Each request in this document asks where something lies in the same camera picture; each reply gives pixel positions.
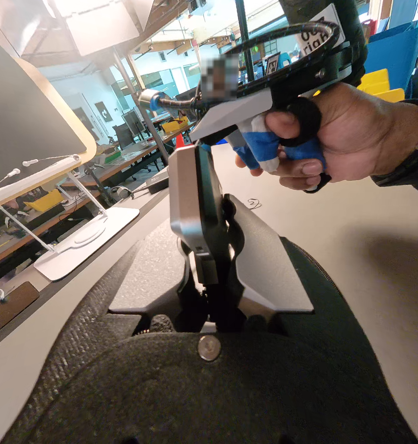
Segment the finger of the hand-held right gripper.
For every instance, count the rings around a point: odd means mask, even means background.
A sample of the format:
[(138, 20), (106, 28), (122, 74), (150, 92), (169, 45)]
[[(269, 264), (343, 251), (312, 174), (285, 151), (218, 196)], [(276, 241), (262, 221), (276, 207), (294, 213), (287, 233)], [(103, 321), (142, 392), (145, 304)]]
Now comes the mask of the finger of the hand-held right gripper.
[(190, 133), (192, 142), (268, 111), (273, 105), (270, 90), (262, 90), (210, 108)]

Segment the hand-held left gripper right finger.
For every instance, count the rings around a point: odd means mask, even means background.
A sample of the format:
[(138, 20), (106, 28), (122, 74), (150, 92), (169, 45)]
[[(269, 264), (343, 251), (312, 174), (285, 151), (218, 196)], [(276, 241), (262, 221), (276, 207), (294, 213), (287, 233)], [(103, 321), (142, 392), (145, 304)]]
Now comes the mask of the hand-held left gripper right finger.
[(224, 195), (238, 308), (270, 321), (276, 314), (311, 314), (312, 302), (276, 231), (232, 194)]

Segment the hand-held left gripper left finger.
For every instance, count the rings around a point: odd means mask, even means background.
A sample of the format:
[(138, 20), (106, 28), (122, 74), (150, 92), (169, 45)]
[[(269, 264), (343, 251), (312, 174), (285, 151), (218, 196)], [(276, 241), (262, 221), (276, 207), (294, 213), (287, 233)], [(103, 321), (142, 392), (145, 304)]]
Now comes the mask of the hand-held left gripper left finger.
[(180, 313), (178, 292), (188, 282), (190, 260), (169, 225), (141, 243), (116, 296), (112, 313)]

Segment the black hdmi switch box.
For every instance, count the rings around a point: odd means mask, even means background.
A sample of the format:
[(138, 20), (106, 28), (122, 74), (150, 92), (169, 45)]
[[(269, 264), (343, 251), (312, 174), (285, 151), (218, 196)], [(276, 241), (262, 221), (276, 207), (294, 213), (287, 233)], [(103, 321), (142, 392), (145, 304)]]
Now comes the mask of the black hdmi switch box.
[(177, 148), (168, 173), (173, 233), (194, 253), (199, 282), (225, 285), (231, 264), (228, 227), (211, 152), (202, 145)]

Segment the black white marker tag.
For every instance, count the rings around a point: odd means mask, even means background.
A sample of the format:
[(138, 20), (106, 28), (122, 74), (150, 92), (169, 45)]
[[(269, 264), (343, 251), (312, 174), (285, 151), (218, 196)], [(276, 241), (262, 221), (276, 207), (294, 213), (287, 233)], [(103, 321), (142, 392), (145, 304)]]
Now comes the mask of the black white marker tag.
[(266, 67), (264, 76), (270, 76), (279, 70), (280, 52), (271, 54), (266, 58)]

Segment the small yellow bin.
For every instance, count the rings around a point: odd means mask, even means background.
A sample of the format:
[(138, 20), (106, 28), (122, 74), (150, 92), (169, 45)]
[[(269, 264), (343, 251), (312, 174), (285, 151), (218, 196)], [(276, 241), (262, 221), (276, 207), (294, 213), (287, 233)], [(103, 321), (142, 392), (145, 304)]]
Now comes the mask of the small yellow bin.
[(47, 193), (46, 195), (40, 197), (34, 202), (26, 202), (24, 201), (24, 204), (34, 209), (35, 211), (39, 212), (46, 212), (47, 210), (55, 207), (56, 205), (60, 204), (64, 201), (63, 195), (59, 192), (58, 189), (54, 189)]
[(189, 124), (189, 119), (187, 116), (179, 116), (175, 119), (172, 119), (170, 121), (163, 121), (161, 123), (162, 130), (166, 134), (172, 134), (174, 132), (177, 132), (179, 130), (183, 130), (186, 126)]

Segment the black metal pole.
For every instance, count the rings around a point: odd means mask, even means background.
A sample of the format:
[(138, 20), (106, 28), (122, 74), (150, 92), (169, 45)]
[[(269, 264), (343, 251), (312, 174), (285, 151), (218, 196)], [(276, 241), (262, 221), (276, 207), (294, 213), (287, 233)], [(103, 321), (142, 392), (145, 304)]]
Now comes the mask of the black metal pole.
[[(246, 43), (249, 41), (249, 31), (247, 27), (247, 20), (245, 14), (245, 5), (243, 0), (235, 0), (237, 17), (240, 29), (241, 42), (245, 47)], [(253, 68), (253, 60), (250, 49), (244, 50), (245, 54), (245, 67), (248, 77), (248, 83), (255, 80), (254, 68)]]

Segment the yellow plastic bin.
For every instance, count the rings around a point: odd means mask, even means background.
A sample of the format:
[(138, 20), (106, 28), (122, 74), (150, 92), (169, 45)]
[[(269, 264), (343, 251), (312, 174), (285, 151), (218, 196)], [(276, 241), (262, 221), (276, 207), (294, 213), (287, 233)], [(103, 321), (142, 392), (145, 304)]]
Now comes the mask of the yellow plastic bin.
[(401, 88), (397, 88), (397, 89), (393, 89), (393, 90), (389, 90), (389, 91), (384, 91), (384, 92), (378, 92), (378, 93), (373, 93), (373, 92), (369, 92), (369, 91), (364, 91), (364, 92), (373, 96), (373, 97), (377, 97), (379, 99), (382, 99), (382, 100), (384, 100), (386, 102), (390, 102), (390, 103), (401, 102), (401, 101), (405, 100), (405, 92)]
[(360, 91), (375, 95), (390, 90), (389, 73), (386, 68), (366, 73), (357, 87)]

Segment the grey metal pole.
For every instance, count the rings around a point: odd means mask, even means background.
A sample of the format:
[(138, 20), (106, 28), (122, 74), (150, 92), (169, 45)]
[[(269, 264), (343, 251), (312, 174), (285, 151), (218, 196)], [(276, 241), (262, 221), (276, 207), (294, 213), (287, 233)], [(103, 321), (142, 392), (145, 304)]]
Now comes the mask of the grey metal pole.
[(128, 72), (122, 63), (122, 59), (117, 51), (117, 48), (115, 46), (112, 46), (112, 52), (113, 52), (113, 57), (115, 59), (117, 68), (120, 71), (120, 73), (122, 74), (124, 82), (125, 82), (126, 86), (128, 87), (128, 90), (134, 100), (134, 103), (135, 103), (136, 107), (139, 109), (139, 111), (145, 121), (146, 126), (148, 127), (149, 131), (151, 132), (151, 134), (156, 142), (156, 145), (162, 154), (163, 164), (167, 167), (169, 154), (167, 152), (166, 147), (164, 146), (161, 136), (158, 134), (154, 124), (152, 123), (151, 119), (149, 118), (147, 111), (145, 110), (145, 108), (143, 108), (141, 106), (141, 104), (139, 102), (140, 92), (135, 89), (135, 87), (128, 75)]

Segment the black power adapter brick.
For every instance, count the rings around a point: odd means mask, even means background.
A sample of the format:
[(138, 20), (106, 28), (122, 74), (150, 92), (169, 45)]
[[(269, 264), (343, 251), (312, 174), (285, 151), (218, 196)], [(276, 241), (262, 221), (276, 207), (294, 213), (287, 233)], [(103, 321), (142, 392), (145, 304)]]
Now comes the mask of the black power adapter brick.
[(150, 194), (156, 194), (169, 187), (168, 167), (161, 170), (158, 174), (152, 176), (145, 182)]

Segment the black computer monitor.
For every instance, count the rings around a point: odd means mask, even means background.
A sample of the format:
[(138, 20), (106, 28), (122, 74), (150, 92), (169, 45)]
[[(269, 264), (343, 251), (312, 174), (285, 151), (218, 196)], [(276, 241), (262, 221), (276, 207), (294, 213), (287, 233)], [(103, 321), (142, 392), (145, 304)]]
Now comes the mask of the black computer monitor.
[(134, 138), (138, 137), (139, 140), (145, 140), (143, 136), (143, 132), (145, 130), (144, 123), (139, 119), (138, 114), (134, 109), (123, 113), (122, 118)]

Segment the wooden workbench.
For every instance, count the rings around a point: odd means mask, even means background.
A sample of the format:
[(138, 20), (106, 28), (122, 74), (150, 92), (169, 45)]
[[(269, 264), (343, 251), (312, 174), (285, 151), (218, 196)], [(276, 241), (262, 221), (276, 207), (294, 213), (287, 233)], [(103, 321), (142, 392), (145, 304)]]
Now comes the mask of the wooden workbench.
[[(105, 169), (92, 170), (96, 179), (91, 174), (85, 175), (80, 182), (89, 190), (94, 197), (99, 197), (100, 203), (104, 202), (104, 193), (100, 192), (97, 180), (101, 186), (105, 188), (117, 186), (127, 178), (134, 177), (137, 172), (147, 169), (150, 164), (157, 166), (157, 160), (162, 157), (159, 148), (156, 146), (146, 146), (137, 148), (135, 145), (127, 147), (123, 150), (123, 155), (117, 159), (115, 165), (107, 165)], [(55, 214), (53, 209), (37, 216), (35, 220), (41, 222), (33, 230), (34, 234), (39, 236), (46, 242), (46, 238), (54, 238), (55, 234), (64, 234), (64, 228), (72, 228), (81, 220), (91, 218), (91, 213), (78, 214), (88, 202), (90, 198), (85, 196), (83, 192), (74, 187), (74, 183), (68, 180), (66, 183), (67, 191), (73, 192), (73, 204), (68, 205), (62, 212)], [(0, 266), (5, 267), (19, 265), (18, 259), (26, 260), (33, 257), (37, 252), (43, 250), (43, 247), (30, 235), (24, 237), (14, 237), (9, 235), (0, 236)]]

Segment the blue partition panel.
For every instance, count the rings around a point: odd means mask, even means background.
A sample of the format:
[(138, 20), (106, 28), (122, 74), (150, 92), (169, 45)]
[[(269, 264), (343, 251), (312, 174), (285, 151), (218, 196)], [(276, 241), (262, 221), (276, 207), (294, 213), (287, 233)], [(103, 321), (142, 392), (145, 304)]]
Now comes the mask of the blue partition panel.
[(418, 57), (417, 22), (375, 34), (366, 47), (365, 73), (386, 69), (391, 89), (405, 90)]

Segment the brown cardboard sheet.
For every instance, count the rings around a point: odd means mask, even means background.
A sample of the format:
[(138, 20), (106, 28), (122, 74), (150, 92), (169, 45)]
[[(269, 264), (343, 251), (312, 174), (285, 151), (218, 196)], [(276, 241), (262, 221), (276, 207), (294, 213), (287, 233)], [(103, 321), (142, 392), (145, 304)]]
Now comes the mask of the brown cardboard sheet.
[(19, 285), (0, 302), (0, 330), (39, 298), (38, 290), (28, 281)]

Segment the white light panel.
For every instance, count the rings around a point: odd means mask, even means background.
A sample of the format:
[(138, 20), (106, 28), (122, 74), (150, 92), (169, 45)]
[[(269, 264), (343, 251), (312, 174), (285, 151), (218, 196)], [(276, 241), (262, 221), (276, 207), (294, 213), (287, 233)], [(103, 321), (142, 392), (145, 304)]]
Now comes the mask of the white light panel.
[(110, 1), (83, 12), (72, 12), (66, 25), (80, 56), (116, 46), (140, 33), (122, 1)]

